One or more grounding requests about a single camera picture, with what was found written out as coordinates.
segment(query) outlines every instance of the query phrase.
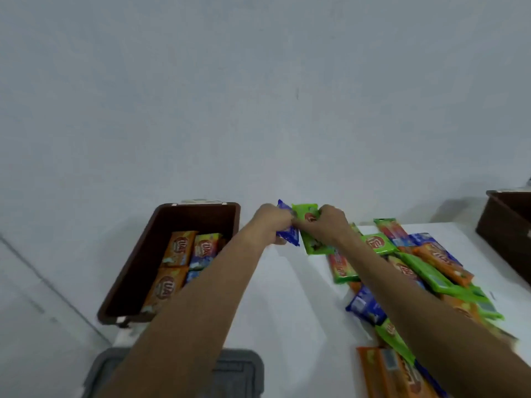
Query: person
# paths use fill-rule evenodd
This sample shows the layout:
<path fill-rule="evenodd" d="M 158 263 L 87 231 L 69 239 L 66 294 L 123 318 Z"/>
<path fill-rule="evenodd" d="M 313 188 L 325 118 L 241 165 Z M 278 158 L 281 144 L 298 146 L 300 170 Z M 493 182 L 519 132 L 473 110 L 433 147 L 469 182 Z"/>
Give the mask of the person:
<path fill-rule="evenodd" d="M 455 397 L 531 395 L 531 368 L 485 328 L 396 271 L 330 205 L 319 220 L 262 205 L 194 282 L 170 299 L 99 398 L 195 397 L 209 380 L 245 288 L 275 232 L 295 225 L 347 258 L 420 363 Z M 187 338 L 182 332 L 186 330 Z"/>

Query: brown plastic bin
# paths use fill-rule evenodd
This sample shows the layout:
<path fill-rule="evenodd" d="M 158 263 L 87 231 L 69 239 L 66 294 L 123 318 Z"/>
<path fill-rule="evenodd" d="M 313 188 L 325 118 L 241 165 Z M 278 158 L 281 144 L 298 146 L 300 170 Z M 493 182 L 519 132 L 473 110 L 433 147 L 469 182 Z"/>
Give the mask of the brown plastic bin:
<path fill-rule="evenodd" d="M 487 191 L 476 232 L 531 284 L 531 192 Z"/>
<path fill-rule="evenodd" d="M 239 229 L 237 203 L 160 205 L 98 310 L 98 320 L 102 324 L 127 327 L 131 321 L 147 323 L 153 319 L 154 314 L 140 313 L 140 310 L 172 232 L 221 233 L 229 241 Z"/>

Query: person's left arm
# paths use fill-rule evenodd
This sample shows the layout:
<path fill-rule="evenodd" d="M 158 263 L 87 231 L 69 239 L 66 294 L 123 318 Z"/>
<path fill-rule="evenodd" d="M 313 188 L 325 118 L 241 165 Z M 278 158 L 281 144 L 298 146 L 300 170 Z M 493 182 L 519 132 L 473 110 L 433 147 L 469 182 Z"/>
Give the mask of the person's left arm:
<path fill-rule="evenodd" d="M 98 395 L 195 397 L 210 379 L 243 292 L 289 211 L 264 204 L 201 276 L 171 298 Z"/>

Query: gray lid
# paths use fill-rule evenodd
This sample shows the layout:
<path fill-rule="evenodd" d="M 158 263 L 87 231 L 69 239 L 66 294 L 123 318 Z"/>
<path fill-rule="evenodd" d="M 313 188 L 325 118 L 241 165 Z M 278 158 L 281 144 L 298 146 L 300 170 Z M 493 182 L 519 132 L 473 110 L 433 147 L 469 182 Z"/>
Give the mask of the gray lid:
<path fill-rule="evenodd" d="M 129 348 L 109 348 L 90 368 L 83 398 L 96 396 L 129 353 Z M 257 398 L 264 391 L 264 365 L 258 354 L 246 349 L 223 349 L 212 371 L 212 384 L 198 398 Z"/>

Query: white table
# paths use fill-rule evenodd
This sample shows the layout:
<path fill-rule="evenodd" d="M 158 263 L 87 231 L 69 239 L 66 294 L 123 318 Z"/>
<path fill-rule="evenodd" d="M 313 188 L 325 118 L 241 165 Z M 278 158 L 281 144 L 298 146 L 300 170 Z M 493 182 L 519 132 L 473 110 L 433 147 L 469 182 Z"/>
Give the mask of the white table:
<path fill-rule="evenodd" d="M 531 287 L 473 230 L 454 223 L 404 226 L 428 232 L 474 273 L 474 283 L 505 315 L 502 327 L 520 339 L 517 352 L 531 364 Z M 360 227 L 363 234 L 376 227 Z M 303 247 L 266 249 L 234 318 L 226 348 L 257 352 L 265 365 L 264 397 L 366 397 L 355 348 L 375 345 L 370 326 L 345 306 L 353 294 L 335 285 L 325 256 Z M 116 346 L 130 346 L 139 330 L 123 330 Z"/>

